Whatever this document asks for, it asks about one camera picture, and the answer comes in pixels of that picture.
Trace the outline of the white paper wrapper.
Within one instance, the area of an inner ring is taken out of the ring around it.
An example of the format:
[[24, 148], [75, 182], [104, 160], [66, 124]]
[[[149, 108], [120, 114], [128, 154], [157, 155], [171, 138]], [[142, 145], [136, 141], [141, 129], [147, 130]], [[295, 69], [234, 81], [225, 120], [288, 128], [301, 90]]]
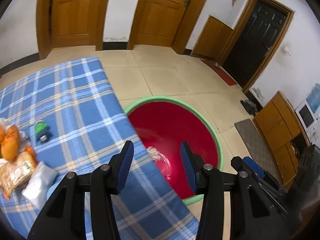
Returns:
[[158, 161], [161, 158], [160, 152], [155, 147], [149, 146], [146, 150], [153, 161]]

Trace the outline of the white tissue pack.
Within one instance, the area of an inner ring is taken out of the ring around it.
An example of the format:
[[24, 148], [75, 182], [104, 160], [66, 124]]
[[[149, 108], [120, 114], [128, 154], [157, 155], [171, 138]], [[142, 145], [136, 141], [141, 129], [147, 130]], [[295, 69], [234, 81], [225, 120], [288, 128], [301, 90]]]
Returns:
[[57, 172], [53, 168], [42, 161], [39, 162], [29, 179], [27, 187], [22, 191], [22, 195], [37, 209], [42, 209], [46, 203], [47, 191], [52, 186], [56, 176]]

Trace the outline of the grey floor mat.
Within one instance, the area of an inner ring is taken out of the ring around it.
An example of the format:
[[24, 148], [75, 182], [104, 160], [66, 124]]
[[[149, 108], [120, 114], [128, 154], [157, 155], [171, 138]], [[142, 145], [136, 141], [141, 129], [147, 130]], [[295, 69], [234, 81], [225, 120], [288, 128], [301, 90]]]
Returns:
[[283, 183], [272, 152], [259, 134], [251, 119], [242, 120], [234, 124], [246, 145], [251, 158], [264, 170], [270, 172], [277, 181]]

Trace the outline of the orange snack packet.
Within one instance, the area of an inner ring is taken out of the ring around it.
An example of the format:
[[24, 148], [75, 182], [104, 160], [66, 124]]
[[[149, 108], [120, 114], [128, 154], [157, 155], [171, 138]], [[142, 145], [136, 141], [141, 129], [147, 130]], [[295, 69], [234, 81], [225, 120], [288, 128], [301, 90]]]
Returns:
[[13, 161], [1, 166], [1, 189], [4, 198], [9, 201], [16, 187], [25, 183], [37, 168], [35, 152], [30, 145], [19, 153]]

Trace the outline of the red basin green rim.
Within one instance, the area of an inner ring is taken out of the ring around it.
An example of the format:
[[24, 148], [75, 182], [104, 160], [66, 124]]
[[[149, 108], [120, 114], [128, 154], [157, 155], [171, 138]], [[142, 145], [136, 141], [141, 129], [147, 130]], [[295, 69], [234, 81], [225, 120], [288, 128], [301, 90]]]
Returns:
[[158, 151], [155, 161], [163, 177], [185, 205], [202, 200], [190, 189], [180, 158], [180, 144], [220, 171], [224, 154], [219, 137], [209, 121], [194, 107], [168, 96], [149, 96], [128, 105], [124, 112], [145, 148]]

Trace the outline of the wooden low cabinet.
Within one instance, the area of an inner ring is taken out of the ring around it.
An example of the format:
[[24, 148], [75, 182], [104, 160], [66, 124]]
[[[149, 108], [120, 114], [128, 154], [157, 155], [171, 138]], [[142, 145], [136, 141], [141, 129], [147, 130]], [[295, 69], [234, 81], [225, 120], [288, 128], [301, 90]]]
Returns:
[[254, 123], [268, 143], [280, 173], [280, 182], [289, 189], [297, 174], [299, 160], [310, 141], [291, 103], [278, 91], [254, 117]]

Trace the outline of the dark slippers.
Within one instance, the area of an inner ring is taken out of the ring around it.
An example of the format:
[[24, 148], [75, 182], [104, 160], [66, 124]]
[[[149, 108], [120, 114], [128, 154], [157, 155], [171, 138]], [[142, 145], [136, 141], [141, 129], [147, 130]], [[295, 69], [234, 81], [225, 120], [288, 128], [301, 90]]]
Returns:
[[256, 104], [251, 100], [241, 100], [240, 103], [249, 115], [255, 116], [258, 113]]

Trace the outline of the white microwave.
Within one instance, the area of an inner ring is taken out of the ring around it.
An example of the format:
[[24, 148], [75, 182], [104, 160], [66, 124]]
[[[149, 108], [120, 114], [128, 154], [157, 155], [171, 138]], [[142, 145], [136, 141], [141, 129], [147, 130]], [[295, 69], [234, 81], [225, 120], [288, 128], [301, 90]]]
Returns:
[[295, 108], [295, 112], [305, 130], [313, 128], [319, 119], [319, 107], [313, 110], [306, 99]]

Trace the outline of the red doormat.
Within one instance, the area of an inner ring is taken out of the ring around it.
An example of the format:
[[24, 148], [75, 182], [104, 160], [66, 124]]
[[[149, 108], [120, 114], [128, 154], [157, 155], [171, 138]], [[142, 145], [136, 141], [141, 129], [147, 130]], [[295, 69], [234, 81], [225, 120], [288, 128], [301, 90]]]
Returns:
[[236, 81], [233, 80], [232, 77], [230, 77], [218, 64], [217, 62], [214, 61], [210, 61], [207, 59], [201, 59], [201, 61], [206, 64], [209, 68], [211, 68], [214, 72], [216, 72], [216, 74], [223, 79], [223, 81], [225, 83], [227, 83], [227, 85], [229, 86], [234, 86], [236, 85]]

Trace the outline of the black entrance door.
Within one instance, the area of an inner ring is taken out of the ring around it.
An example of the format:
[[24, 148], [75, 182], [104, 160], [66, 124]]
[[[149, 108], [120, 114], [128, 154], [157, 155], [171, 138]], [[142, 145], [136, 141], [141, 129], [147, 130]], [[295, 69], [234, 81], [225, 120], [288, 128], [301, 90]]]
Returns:
[[223, 64], [224, 70], [244, 87], [275, 43], [287, 14], [257, 1], [241, 35]]

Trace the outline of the middle wooden door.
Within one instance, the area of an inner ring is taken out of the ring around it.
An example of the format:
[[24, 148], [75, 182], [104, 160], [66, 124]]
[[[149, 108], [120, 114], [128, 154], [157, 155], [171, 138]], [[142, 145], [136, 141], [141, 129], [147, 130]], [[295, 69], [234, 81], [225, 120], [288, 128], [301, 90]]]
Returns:
[[136, 44], [171, 47], [190, 0], [146, 0]]

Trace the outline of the wooden door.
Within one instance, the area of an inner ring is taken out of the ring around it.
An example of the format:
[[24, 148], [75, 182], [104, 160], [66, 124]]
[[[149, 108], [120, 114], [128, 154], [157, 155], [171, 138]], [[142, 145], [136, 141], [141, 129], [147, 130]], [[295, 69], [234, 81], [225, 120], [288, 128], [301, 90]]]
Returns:
[[96, 0], [53, 0], [52, 47], [92, 45], [95, 5]]
[[190, 0], [146, 0], [136, 44], [171, 47]]

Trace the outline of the left wooden door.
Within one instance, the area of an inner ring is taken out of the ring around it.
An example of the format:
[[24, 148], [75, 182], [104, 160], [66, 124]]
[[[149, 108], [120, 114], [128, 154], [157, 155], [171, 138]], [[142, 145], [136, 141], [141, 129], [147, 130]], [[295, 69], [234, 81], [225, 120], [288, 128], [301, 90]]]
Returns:
[[95, 5], [96, 0], [53, 0], [52, 47], [92, 45]]

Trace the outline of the wooden wall cabinet panel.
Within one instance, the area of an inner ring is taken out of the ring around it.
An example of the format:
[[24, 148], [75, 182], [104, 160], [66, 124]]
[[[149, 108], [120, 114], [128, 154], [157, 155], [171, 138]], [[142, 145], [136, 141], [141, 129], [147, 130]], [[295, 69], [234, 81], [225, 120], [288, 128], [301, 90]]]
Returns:
[[192, 51], [192, 56], [217, 60], [229, 42], [233, 29], [213, 16], [207, 22]]

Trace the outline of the wall light switch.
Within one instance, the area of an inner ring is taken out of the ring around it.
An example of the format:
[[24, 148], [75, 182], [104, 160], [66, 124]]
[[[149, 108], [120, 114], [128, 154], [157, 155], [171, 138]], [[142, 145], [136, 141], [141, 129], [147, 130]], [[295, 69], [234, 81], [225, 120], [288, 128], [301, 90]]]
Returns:
[[289, 45], [285, 45], [283, 46], [283, 52], [288, 55], [289, 57], [291, 57], [291, 46]]

